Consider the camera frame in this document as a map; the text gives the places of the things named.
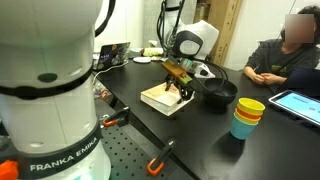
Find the franka emika robot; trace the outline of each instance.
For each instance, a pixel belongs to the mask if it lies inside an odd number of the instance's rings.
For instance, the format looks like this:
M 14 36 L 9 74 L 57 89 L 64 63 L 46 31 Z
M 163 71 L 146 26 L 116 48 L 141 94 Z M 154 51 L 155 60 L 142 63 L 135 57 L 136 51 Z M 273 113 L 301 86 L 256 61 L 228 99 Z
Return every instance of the franka emika robot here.
M 18 179 L 109 179 L 90 78 L 94 37 L 106 27 L 116 2 L 109 0 L 107 17 L 94 30 L 102 3 L 0 1 L 0 118 L 18 151 L 6 158 L 18 162 Z M 201 62 L 219 32 L 204 21 L 183 24 L 183 4 L 162 2 L 160 42 L 166 55 Z M 169 84 L 184 89 L 187 81 L 166 62 Z

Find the person's hand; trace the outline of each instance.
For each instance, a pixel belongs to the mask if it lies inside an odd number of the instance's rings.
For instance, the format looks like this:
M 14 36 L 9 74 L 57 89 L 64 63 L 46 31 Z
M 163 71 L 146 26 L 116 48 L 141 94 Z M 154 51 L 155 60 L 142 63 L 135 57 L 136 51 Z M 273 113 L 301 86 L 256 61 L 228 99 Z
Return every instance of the person's hand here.
M 261 85 L 261 84 L 263 84 L 264 83 L 264 77 L 262 77 L 261 75 L 259 75 L 259 74 L 255 74 L 254 76 L 252 76 L 252 81 L 254 82 L 254 83 L 256 83 L 256 84 L 259 84 L 259 85 Z
M 280 76 L 274 75 L 272 73 L 263 73 L 261 76 L 264 78 L 264 83 L 267 85 L 280 83 Z

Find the tablet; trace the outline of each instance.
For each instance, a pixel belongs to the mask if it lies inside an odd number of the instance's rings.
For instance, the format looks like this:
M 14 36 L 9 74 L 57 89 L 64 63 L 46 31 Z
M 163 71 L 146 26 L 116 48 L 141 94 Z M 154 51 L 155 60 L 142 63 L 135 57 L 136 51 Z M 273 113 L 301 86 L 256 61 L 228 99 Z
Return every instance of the tablet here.
M 277 107 L 320 126 L 320 101 L 294 91 L 284 91 L 269 99 Z

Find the yellow cup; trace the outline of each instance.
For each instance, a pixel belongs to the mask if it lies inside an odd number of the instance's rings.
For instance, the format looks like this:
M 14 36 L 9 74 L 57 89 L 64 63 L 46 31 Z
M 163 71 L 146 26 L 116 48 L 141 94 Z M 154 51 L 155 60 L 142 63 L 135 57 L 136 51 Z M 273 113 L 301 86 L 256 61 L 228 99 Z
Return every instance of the yellow cup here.
M 266 108 L 261 102 L 249 98 L 240 98 L 237 107 L 252 115 L 262 115 Z
M 250 125 L 256 125 L 259 123 L 261 118 L 259 117 L 258 119 L 250 119 L 247 117 L 242 116 L 241 114 L 238 113 L 237 109 L 235 109 L 234 116 L 239 119 L 240 121 L 250 124 Z

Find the person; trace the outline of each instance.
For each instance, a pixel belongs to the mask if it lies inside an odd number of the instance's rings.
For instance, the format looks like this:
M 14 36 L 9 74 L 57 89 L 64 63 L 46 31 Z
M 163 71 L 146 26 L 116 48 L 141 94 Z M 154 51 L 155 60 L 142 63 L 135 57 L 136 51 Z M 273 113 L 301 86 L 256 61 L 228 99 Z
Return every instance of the person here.
M 281 39 L 260 42 L 249 57 L 244 74 L 254 83 L 280 86 L 295 68 L 316 68 L 320 60 L 320 7 L 307 6 L 286 16 L 280 35 Z

